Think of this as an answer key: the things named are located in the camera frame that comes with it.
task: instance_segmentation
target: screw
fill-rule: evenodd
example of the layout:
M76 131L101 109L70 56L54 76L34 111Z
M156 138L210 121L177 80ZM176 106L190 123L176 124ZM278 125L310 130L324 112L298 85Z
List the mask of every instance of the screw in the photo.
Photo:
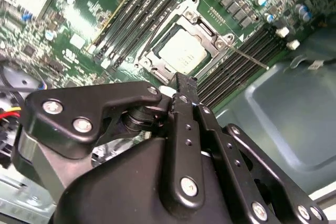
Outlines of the screw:
M262 221L266 221L267 220L266 210L264 209L264 207L260 203L253 202L252 203L252 209L253 209L253 212L258 217L258 219L260 219Z
M185 103L188 103L188 98L185 97L184 95L180 96L180 100L185 102Z
M298 210L302 217L304 217L306 220L310 220L310 215L306 208L304 208L303 206L298 206Z
M59 102L56 101L47 101L42 105L45 112L49 114L59 114L63 111L63 106Z
M92 130L92 124L84 118L78 118L74 120L73 126L76 131L81 133L87 133Z
M191 179L184 177L181 179L181 187L185 194L190 197L197 195L197 186Z
M210 114L210 110L207 107L203 107L205 113Z
M225 43L224 43L224 41L222 41L221 39L219 39L218 41L216 41L215 46L218 49L222 49L225 46Z
M316 218L318 218L319 220L323 220L322 215L315 207L311 207L310 211L316 216Z
M232 129L232 131L233 131L235 134L237 134L237 135L240 134L239 129L237 129L236 127L232 126L231 129Z
M155 87L149 87L149 88L147 88L147 89L148 89L148 91L149 91L150 93L152 93L152 94L158 94L158 93L157 93L157 90L156 90Z
M192 12L186 12L185 17L189 20L192 20L194 18L194 14Z

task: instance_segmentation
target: green circuit board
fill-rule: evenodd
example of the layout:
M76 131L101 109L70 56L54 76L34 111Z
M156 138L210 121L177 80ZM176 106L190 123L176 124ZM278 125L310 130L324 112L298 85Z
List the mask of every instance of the green circuit board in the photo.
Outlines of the green circuit board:
M135 60L155 27L185 0L144 0L142 4L147 7L138 6L132 9L134 12L127 13L132 1L136 0L51 0L41 18L25 21L22 20L22 10L0 2L0 40L5 45L0 52L19 62L23 68L35 68L55 88L133 80L147 80L160 86L162 81L139 67ZM323 2L322 8L320 0L267 0L262 6L255 2L233 0L239 6L233 10L224 0L199 0L197 11L218 36L232 33L233 45L239 48L266 23L266 13L271 13L275 20L282 19L301 41L313 32L311 23L315 17L321 12L335 11L336 6L335 0ZM297 4L309 8L310 21L300 19L295 11ZM109 50L116 48L119 58L110 60ZM229 55L230 50L221 55L218 62L225 61L225 56ZM208 64L208 61L203 60L197 69L202 69L202 64ZM208 73L217 67L218 64L213 65Z

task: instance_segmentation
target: mounting hole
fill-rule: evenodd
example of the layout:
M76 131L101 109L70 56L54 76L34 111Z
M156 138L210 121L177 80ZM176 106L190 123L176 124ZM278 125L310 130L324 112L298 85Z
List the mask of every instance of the mounting hole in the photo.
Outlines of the mounting hole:
M186 144L187 146L192 146L192 145L193 145L193 143L191 142L190 139L187 139L187 140L185 141L185 144Z

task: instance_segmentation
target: gray metal panel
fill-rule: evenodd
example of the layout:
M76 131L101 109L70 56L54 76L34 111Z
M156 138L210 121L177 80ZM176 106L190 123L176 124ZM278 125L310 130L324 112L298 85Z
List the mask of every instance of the gray metal panel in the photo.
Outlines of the gray metal panel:
M306 193L336 180L336 66L273 66L217 114L240 126Z

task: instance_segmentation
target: metal pin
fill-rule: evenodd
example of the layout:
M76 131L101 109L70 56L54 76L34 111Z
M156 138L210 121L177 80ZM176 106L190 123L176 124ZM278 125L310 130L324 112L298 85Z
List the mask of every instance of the metal pin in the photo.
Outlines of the metal pin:
M236 52L236 53L238 53L238 54L244 56L246 59L248 59L248 60L254 62L255 64L257 64L257 65L259 65L259 66L261 66L262 68L265 68L266 70L269 69L269 66L267 66L267 65L265 65L265 64L263 64L263 63L261 63L259 60L253 58L252 56L247 55L246 53L244 53L244 52L242 52L242 51L240 51L240 50L234 48L233 46L228 45L228 47L229 47L231 50L233 50L234 52Z

